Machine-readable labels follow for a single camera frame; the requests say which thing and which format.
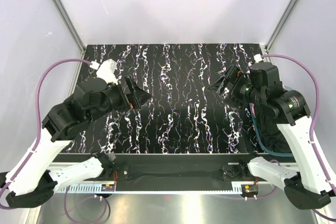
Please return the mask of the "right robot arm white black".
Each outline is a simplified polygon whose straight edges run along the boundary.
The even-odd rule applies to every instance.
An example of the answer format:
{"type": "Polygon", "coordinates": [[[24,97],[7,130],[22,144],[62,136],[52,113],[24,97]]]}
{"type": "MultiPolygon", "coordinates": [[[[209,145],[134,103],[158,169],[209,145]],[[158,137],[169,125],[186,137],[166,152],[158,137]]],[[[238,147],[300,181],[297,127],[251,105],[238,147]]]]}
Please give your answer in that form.
{"type": "Polygon", "coordinates": [[[286,169],[251,154],[238,165],[242,178],[258,177],[285,192],[298,209],[321,209],[335,196],[314,151],[318,141],[310,137],[312,118],[303,95],[285,90],[278,68],[259,62],[249,68],[249,76],[237,66],[230,66],[209,91],[224,96],[228,105],[239,109],[253,104],[260,108],[285,137],[298,165],[298,171],[286,169]]]}

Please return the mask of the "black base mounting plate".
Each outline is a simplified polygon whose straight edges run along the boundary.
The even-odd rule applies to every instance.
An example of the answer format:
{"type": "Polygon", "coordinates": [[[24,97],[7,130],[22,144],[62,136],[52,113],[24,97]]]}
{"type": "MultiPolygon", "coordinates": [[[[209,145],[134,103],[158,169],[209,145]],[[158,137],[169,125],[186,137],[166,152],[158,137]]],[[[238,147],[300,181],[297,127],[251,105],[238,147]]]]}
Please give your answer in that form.
{"type": "Polygon", "coordinates": [[[118,154],[116,183],[136,187],[224,189],[232,182],[254,183],[243,177],[239,162],[247,154],[118,154]]]}

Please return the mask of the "left aluminium frame post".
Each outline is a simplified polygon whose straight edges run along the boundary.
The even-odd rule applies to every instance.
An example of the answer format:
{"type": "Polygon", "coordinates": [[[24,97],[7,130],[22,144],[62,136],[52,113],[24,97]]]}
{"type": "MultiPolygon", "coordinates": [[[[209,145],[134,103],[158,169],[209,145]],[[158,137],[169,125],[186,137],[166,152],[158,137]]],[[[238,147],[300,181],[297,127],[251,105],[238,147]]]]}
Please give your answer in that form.
{"type": "Polygon", "coordinates": [[[61,0],[51,0],[62,19],[63,23],[65,24],[66,28],[68,29],[68,32],[70,33],[72,39],[74,40],[76,46],[78,47],[81,54],[85,53],[86,45],[82,42],[73,22],[70,19],[70,16],[68,15],[63,3],[61,0]]]}

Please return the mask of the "aluminium frame post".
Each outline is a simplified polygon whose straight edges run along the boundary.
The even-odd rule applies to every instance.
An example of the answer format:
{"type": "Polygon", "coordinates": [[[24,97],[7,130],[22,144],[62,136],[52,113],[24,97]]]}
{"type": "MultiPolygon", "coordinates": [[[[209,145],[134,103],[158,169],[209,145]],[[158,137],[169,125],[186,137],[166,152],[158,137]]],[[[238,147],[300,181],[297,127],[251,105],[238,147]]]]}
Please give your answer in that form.
{"type": "Polygon", "coordinates": [[[290,0],[287,4],[281,18],[279,19],[278,23],[275,26],[270,38],[267,40],[266,44],[264,45],[264,49],[266,53],[271,51],[272,46],[274,45],[276,39],[278,38],[279,34],[281,33],[282,29],[284,28],[286,22],[288,21],[289,17],[291,16],[292,12],[296,8],[299,0],[290,0]]]}
{"type": "Polygon", "coordinates": [[[81,54],[85,53],[86,45],[82,42],[73,22],[70,19],[70,16],[68,15],[63,3],[61,0],[51,0],[62,19],[63,23],[65,24],[66,28],[68,29],[68,32],[70,33],[72,39],[74,40],[76,46],[78,47],[81,54]]]}

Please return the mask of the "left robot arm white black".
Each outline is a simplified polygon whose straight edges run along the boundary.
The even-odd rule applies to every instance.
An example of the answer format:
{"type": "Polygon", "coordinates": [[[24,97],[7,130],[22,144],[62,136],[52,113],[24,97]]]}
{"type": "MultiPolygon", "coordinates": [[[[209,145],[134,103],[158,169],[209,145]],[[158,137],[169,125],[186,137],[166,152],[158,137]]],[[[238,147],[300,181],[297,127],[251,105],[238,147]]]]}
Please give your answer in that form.
{"type": "Polygon", "coordinates": [[[98,153],[66,168],[49,169],[55,157],[79,133],[111,111],[139,109],[151,98],[132,80],[125,78],[130,92],[120,82],[107,83],[90,77],[78,83],[73,94],[48,112],[32,147],[10,172],[1,173],[1,192],[8,189],[3,209],[35,208],[55,192],[86,179],[107,179],[112,175],[114,157],[98,153]]]}

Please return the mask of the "pink t shirt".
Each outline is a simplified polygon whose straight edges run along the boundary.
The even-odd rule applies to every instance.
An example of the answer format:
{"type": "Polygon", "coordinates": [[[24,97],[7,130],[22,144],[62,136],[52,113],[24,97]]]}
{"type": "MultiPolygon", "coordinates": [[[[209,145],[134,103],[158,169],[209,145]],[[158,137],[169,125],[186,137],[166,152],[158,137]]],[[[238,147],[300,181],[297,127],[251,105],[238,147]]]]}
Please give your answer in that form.
{"type": "Polygon", "coordinates": [[[253,114],[253,116],[255,116],[255,109],[254,109],[254,104],[250,104],[250,109],[251,109],[251,112],[253,114]]]}

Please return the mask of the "right aluminium frame post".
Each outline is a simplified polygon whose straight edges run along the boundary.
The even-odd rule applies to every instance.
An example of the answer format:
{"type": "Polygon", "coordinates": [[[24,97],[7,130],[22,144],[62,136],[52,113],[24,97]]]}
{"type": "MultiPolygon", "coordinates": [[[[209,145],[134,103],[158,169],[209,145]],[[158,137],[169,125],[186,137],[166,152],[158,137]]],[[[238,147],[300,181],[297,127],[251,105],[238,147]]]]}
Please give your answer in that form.
{"type": "Polygon", "coordinates": [[[281,18],[279,19],[278,23],[275,26],[270,38],[267,40],[266,44],[264,45],[264,49],[266,53],[271,51],[272,46],[274,45],[276,39],[278,38],[279,34],[281,33],[282,29],[284,28],[286,22],[288,21],[289,17],[291,16],[292,12],[296,8],[299,0],[290,0],[287,4],[281,18]]]}

